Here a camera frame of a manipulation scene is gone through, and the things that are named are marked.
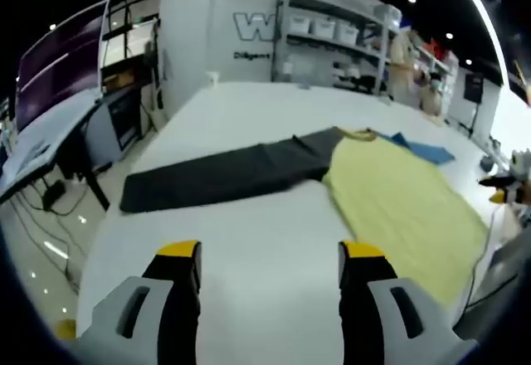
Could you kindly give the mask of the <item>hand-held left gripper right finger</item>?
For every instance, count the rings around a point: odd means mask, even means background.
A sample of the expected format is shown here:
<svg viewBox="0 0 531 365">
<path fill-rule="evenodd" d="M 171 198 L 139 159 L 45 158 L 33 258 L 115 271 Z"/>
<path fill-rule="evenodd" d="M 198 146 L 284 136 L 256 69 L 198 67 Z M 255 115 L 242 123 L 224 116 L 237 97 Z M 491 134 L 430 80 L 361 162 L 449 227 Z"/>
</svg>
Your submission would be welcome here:
<svg viewBox="0 0 531 365">
<path fill-rule="evenodd" d="M 477 347 L 374 246 L 339 242 L 339 291 L 346 364 L 464 364 Z"/>
</svg>

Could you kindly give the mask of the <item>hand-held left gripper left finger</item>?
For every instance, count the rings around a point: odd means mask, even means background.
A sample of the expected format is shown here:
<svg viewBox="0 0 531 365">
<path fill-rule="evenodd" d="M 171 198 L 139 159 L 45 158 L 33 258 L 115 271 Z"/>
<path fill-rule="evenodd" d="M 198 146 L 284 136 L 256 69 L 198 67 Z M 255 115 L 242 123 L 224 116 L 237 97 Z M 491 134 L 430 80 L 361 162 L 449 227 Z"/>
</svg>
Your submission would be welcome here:
<svg viewBox="0 0 531 365">
<path fill-rule="evenodd" d="M 157 251 L 92 311 L 90 327 L 67 347 L 80 364 L 194 364 L 202 244 L 178 241 Z"/>
</svg>

